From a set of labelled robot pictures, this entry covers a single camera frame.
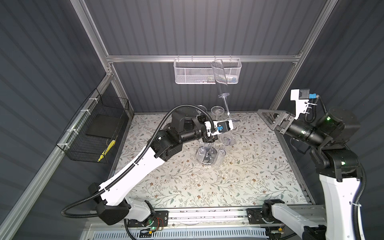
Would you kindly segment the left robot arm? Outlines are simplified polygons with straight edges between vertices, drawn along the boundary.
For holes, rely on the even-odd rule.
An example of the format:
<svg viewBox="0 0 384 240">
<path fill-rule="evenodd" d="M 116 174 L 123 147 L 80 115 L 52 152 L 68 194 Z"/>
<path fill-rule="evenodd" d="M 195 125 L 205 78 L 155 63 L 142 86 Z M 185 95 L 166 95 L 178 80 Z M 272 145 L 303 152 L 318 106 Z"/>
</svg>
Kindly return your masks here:
<svg viewBox="0 0 384 240">
<path fill-rule="evenodd" d="M 232 119 L 214 121 L 202 108 L 180 105 L 161 120 L 154 135 L 141 152 L 109 180 L 99 185 L 102 193 L 97 216 L 107 225 L 124 219 L 135 220 L 144 226 L 152 224 L 156 212 L 149 201 L 129 198 L 128 193 L 150 172 L 182 151 L 185 143 L 202 139 L 213 143 L 218 135 L 233 130 Z"/>
</svg>

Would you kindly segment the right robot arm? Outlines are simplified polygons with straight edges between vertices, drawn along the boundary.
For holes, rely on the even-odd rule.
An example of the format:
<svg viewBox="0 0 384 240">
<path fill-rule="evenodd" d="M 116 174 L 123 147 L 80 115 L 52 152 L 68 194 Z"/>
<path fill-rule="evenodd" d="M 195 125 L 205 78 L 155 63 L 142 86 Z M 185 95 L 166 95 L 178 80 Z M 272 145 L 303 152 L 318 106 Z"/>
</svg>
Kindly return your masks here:
<svg viewBox="0 0 384 240">
<path fill-rule="evenodd" d="M 367 176 L 358 156 L 346 145 L 360 129 L 355 114 L 332 107 L 314 126 L 286 111 L 258 110 L 258 115 L 271 130 L 310 146 L 326 209 L 326 224 L 320 225 L 281 200 L 265 201 L 265 221 L 282 222 L 302 240 L 365 239 L 360 200 Z"/>
</svg>

